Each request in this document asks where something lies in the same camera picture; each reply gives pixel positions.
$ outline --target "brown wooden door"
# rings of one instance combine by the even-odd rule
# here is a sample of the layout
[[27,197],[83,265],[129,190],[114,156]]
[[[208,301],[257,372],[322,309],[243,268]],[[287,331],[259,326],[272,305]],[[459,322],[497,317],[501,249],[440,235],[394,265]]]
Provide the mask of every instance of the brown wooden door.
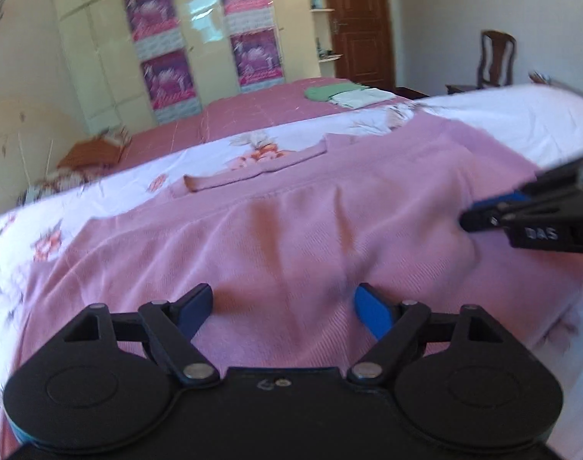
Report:
[[394,54],[388,0],[327,0],[334,9],[332,42],[336,76],[394,90]]

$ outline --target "black object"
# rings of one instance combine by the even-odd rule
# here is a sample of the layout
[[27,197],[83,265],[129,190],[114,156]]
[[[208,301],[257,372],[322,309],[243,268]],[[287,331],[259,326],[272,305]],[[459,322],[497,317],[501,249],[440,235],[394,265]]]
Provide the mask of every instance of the black object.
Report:
[[517,248],[583,253],[583,157],[475,204],[459,223],[468,232],[504,228]]
[[[557,460],[554,377],[477,306],[459,315],[355,294],[376,345],[337,368],[230,368],[190,340],[212,311],[202,284],[175,303],[81,312],[8,381],[24,443],[12,460],[154,458]],[[142,343],[149,359],[122,352]],[[450,342],[422,357],[427,344]]]

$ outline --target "orange pillow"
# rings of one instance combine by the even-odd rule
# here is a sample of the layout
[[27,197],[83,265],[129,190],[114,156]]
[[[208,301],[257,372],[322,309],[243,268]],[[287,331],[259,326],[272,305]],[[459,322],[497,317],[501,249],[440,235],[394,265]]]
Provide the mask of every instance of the orange pillow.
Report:
[[101,138],[77,143],[57,165],[71,169],[85,166],[114,166],[121,159],[123,147]]

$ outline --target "headboard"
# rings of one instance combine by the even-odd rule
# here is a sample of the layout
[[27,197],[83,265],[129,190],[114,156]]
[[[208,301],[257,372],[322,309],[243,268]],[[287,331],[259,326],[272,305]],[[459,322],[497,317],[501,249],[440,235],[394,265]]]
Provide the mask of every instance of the headboard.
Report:
[[0,214],[85,137],[78,121],[54,107],[0,99]]

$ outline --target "ribbed fabric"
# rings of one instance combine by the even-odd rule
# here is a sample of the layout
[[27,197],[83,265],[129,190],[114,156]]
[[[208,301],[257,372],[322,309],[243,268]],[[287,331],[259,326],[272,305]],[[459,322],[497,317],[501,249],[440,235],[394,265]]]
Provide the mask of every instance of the ribbed fabric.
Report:
[[[15,365],[91,303],[129,312],[201,282],[215,308],[194,343],[221,370],[348,368],[374,342],[353,310],[364,281],[438,312],[480,304],[531,345],[580,292],[583,256],[514,250],[504,233],[469,235],[457,219],[534,171],[481,131],[417,113],[390,135],[328,137],[263,165],[187,176],[88,222],[30,282]],[[5,423],[2,433],[7,455]]]

